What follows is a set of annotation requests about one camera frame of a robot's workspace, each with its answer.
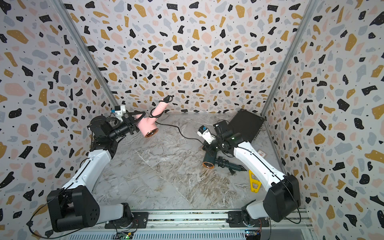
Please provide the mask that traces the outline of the pink hair dryer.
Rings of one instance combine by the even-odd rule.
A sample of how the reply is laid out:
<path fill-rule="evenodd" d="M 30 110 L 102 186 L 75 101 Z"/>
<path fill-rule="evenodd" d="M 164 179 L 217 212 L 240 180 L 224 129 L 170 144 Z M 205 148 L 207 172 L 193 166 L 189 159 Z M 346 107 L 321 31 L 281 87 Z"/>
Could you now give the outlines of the pink hair dryer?
<path fill-rule="evenodd" d="M 168 104 L 169 102 L 166 102 L 165 100 L 159 101 L 158 106 L 151 110 L 149 116 L 142 118 L 137 123 L 137 127 L 145 138 L 149 138 L 159 131 L 158 127 L 156 126 L 156 121 L 159 117 L 162 116 Z"/>

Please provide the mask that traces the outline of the green hair dryer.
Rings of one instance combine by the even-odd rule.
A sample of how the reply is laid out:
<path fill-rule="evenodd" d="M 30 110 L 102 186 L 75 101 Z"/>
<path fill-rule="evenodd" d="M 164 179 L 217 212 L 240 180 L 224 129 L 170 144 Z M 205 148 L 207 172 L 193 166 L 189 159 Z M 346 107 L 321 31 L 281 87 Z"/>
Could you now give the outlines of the green hair dryer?
<path fill-rule="evenodd" d="M 216 152 L 217 151 L 215 142 L 212 142 L 211 144 L 209 144 L 207 141 L 204 141 L 202 149 L 206 152 Z"/>
<path fill-rule="evenodd" d="M 246 168 L 241 165 L 230 163 L 228 160 L 221 156 L 218 157 L 217 152 L 206 152 L 202 165 L 207 169 L 213 169 L 215 166 L 228 169 L 231 175 L 234 175 L 236 172 L 247 171 Z"/>

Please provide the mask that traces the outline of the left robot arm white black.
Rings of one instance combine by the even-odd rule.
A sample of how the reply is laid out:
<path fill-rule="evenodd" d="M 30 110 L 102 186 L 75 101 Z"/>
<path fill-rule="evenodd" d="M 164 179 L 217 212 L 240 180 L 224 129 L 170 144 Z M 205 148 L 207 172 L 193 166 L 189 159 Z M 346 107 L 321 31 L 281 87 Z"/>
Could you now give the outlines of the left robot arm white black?
<path fill-rule="evenodd" d="M 144 112 L 126 113 L 121 119 L 98 116 L 91 120 L 92 147 L 79 171 L 61 188 L 47 197 L 54 232 L 90 228 L 112 222 L 119 228 L 134 224 L 134 215 L 127 203 L 100 205 L 92 195 L 95 184 L 118 148 L 118 139 L 139 131 Z"/>

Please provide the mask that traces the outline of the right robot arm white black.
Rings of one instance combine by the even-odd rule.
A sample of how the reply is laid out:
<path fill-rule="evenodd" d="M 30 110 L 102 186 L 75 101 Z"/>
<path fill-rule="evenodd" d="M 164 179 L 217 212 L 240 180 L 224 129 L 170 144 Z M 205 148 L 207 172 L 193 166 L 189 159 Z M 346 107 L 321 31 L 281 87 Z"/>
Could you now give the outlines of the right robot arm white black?
<path fill-rule="evenodd" d="M 214 129 L 215 134 L 206 126 L 197 131 L 204 139 L 202 148 L 206 154 L 203 166 L 212 169 L 219 160 L 218 152 L 232 155 L 253 173 L 267 192 L 262 201 L 252 201 L 242 207 L 241 219 L 246 226 L 252 227 L 263 218 L 280 222 L 299 209 L 299 181 L 294 175 L 287 176 L 268 163 L 241 133 L 233 130 L 228 121 L 214 124 Z"/>

